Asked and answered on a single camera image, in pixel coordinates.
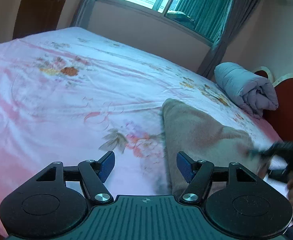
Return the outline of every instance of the door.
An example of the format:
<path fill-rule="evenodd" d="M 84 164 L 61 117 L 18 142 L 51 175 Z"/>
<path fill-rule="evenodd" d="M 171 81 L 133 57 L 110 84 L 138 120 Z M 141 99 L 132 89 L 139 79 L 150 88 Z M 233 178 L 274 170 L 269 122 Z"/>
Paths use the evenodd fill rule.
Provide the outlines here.
<path fill-rule="evenodd" d="M 55 30 L 65 0 L 21 0 L 13 39 Z"/>

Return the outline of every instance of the curtain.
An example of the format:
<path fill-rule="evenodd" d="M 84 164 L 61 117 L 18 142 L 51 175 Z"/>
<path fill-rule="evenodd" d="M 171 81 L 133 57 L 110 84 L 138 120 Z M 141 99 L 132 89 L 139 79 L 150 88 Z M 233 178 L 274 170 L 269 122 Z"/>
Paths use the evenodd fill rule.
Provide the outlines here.
<path fill-rule="evenodd" d="M 194 20 L 194 31 L 214 41 L 221 29 L 228 0 L 179 0 L 175 11 Z"/>
<path fill-rule="evenodd" d="M 81 0 L 73 16 L 71 26 L 87 29 L 96 0 Z"/>
<path fill-rule="evenodd" d="M 220 64 L 228 44 L 239 33 L 260 0 L 231 0 L 228 8 L 227 19 L 220 35 L 215 40 L 210 51 L 205 56 L 197 73 L 211 79 L 214 68 Z"/>

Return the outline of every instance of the pink floral bed sheet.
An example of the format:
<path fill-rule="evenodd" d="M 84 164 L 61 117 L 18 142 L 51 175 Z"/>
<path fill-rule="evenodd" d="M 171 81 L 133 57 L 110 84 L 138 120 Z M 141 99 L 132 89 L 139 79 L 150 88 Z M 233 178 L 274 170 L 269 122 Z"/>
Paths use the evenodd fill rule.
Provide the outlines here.
<path fill-rule="evenodd" d="M 0 44 L 0 202 L 53 161 L 77 165 L 108 150 L 116 160 L 105 185 L 114 197 L 169 194 L 161 117 L 167 98 L 247 131 L 258 148 L 279 140 L 211 81 L 84 29 Z"/>

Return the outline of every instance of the black handheld device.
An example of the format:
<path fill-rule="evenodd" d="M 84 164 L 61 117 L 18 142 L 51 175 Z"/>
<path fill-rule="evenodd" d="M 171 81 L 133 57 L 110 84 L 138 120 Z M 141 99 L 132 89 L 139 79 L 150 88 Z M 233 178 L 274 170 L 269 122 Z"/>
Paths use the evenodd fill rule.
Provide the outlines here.
<path fill-rule="evenodd" d="M 9 240 L 285 239 L 293 211 L 288 200 L 240 163 L 215 167 L 177 154 L 189 186 L 174 196 L 125 196 L 104 186 L 112 151 L 99 161 L 64 167 L 53 162 L 0 205 Z M 83 197 L 65 181 L 79 181 Z M 208 197 L 214 181 L 227 187 Z"/>

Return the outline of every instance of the screw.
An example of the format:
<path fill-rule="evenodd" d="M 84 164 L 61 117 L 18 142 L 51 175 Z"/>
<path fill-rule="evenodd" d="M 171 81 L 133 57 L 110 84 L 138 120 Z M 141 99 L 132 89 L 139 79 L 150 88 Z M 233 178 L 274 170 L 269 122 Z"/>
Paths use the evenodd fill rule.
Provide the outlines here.
<path fill-rule="evenodd" d="M 106 193 L 100 193 L 100 194 L 96 194 L 94 198 L 99 202 L 106 202 L 111 198 L 111 196 Z"/>
<path fill-rule="evenodd" d="M 187 193 L 187 194 L 184 194 L 182 196 L 183 200 L 187 201 L 187 202 L 193 202 L 193 201 L 196 201 L 198 199 L 198 196 L 196 194 L 193 194 L 193 193 Z"/>

